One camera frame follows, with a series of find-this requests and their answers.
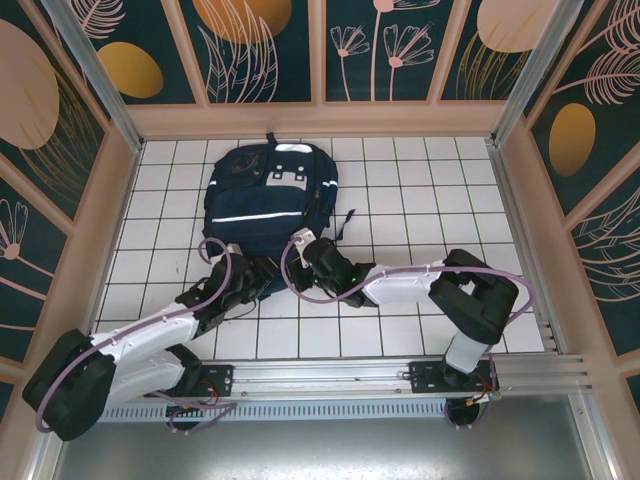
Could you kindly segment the navy blue backpack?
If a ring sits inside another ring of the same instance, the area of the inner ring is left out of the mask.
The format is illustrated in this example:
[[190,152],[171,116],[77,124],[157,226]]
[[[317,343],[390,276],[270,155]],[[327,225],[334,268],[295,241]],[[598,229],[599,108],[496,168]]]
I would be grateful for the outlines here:
[[280,259],[302,228],[316,239],[331,224],[339,188],[336,162],[308,143],[281,143],[270,136],[227,152],[214,166],[204,199],[203,235],[208,256],[229,255],[238,244],[244,257],[270,257],[279,266],[278,292],[285,289]]

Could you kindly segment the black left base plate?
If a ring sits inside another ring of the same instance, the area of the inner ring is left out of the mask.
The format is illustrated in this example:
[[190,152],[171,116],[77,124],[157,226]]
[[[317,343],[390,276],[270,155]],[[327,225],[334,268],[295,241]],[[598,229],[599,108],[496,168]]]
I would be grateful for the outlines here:
[[232,365],[203,365],[193,381],[189,381],[184,395],[209,400],[230,397],[234,384]]

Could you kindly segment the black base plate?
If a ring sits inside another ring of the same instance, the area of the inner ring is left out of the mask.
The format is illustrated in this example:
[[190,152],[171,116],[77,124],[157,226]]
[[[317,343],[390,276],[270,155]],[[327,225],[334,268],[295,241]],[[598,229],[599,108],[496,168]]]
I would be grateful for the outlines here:
[[414,361],[402,378],[418,393],[476,393],[498,391],[497,373],[488,360],[481,360],[471,373],[462,373],[441,361]]
[[189,381],[184,395],[209,400],[230,397],[234,384],[232,365],[203,365],[193,381]]

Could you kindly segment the aluminium frame post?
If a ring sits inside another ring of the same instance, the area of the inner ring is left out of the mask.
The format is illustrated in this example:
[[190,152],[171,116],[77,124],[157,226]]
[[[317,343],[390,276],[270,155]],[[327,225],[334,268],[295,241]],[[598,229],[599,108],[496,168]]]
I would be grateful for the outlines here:
[[486,146],[499,149],[509,138],[526,105],[576,22],[584,0],[559,0],[532,49],[496,121]]
[[41,0],[44,8],[59,29],[74,58],[79,62],[94,86],[100,100],[120,129],[128,145],[139,153],[143,138],[137,130],[120,93],[109,78],[89,38],[77,22],[72,7],[66,0]]

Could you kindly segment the left power connector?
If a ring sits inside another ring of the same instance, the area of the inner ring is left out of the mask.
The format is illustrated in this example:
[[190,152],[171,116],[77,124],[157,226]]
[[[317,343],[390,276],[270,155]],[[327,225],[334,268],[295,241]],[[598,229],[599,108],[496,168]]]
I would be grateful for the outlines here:
[[206,410],[208,407],[209,404],[202,401],[189,404],[169,404],[166,407],[165,416],[201,416],[201,411]]

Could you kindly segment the aluminium mounting rail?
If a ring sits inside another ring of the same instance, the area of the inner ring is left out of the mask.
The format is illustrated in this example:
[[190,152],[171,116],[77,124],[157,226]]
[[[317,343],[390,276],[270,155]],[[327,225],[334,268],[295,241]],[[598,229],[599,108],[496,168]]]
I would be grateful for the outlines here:
[[[499,381],[498,391],[510,395],[551,394],[591,387],[581,358],[572,355],[497,355],[488,360]],[[435,357],[359,360],[297,360],[237,362],[231,396],[256,399],[338,398],[408,395],[410,383],[402,378],[414,361],[441,361]],[[178,392],[166,392],[186,397]],[[471,393],[418,393],[465,396]]]

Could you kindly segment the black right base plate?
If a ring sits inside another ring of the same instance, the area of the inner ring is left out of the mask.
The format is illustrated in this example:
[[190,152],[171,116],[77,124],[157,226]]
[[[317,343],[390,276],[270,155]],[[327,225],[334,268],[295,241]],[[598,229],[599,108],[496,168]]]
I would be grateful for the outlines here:
[[498,391],[497,373],[488,360],[481,360],[471,373],[462,373],[441,361],[414,361],[402,378],[418,393],[476,393]]

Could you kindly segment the grey metal sheet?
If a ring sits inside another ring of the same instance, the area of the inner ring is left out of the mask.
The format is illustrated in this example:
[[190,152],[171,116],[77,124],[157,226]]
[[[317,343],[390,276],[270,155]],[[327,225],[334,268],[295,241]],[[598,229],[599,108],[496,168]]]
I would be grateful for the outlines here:
[[622,480],[593,412],[511,397],[456,428],[436,417],[224,421],[190,436],[105,423],[52,441],[34,480]]

